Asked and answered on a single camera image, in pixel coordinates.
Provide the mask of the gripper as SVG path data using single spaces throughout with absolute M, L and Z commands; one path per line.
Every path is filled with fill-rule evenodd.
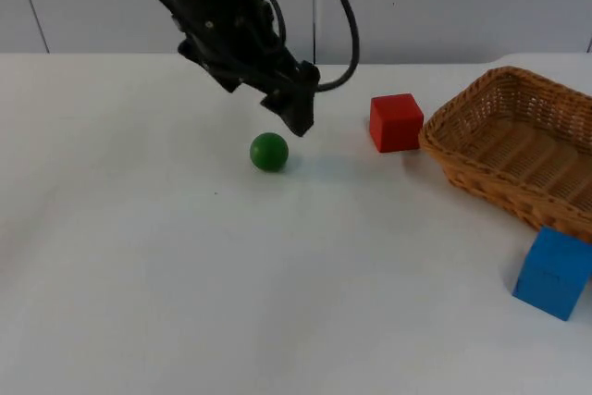
M 307 61 L 298 62 L 287 48 L 277 0 L 241 0 L 229 13 L 205 19 L 199 30 L 189 29 L 188 22 L 178 21 L 185 33 L 178 45 L 181 56 L 203 68 L 228 93 L 243 83 L 273 91 L 261 106 L 280 117 L 294 135 L 302 137 L 314 125 L 320 72 Z

